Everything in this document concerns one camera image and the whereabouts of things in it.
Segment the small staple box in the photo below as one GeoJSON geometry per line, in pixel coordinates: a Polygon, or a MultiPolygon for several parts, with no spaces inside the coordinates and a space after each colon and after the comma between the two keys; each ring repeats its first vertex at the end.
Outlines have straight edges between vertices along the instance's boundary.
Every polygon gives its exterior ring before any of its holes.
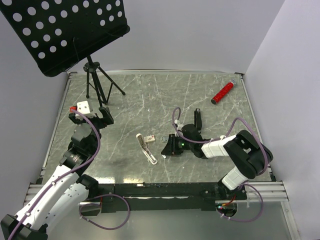
{"type": "Polygon", "coordinates": [[[149,136],[145,136],[144,138],[144,142],[145,143],[153,143],[156,141],[155,136],[154,135],[149,135],[149,136]]]}

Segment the small black tag object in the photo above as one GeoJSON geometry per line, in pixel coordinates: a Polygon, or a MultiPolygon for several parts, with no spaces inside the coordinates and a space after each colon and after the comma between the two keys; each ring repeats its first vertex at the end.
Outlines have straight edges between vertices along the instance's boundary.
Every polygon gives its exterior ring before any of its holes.
{"type": "Polygon", "coordinates": [[[201,133],[202,131],[202,117],[201,117],[201,110],[199,108],[196,108],[194,110],[194,126],[198,133],[201,133]]]}

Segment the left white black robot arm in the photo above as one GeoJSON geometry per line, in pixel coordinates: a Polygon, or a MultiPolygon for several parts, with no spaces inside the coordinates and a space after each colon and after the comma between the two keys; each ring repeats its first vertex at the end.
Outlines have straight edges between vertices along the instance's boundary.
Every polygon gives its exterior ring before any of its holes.
{"type": "Polygon", "coordinates": [[[101,147],[100,130],[114,120],[108,107],[100,107],[102,117],[86,102],[70,109],[76,124],[71,142],[52,176],[39,192],[15,215],[0,222],[6,240],[46,240],[57,224],[80,202],[99,195],[99,183],[84,172],[101,147]]]}

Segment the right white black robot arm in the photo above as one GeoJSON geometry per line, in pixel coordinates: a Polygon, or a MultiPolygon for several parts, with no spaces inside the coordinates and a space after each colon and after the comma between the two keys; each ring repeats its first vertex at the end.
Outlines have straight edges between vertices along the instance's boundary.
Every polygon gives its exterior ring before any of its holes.
{"type": "Polygon", "coordinates": [[[197,158],[230,157],[234,167],[220,181],[218,193],[223,199],[230,199],[236,189],[253,180],[273,160],[273,154],[262,143],[257,143],[247,130],[238,134],[222,137],[219,140],[202,138],[194,124],[187,124],[179,131],[182,135],[170,134],[161,154],[179,156],[191,151],[197,158]]]}

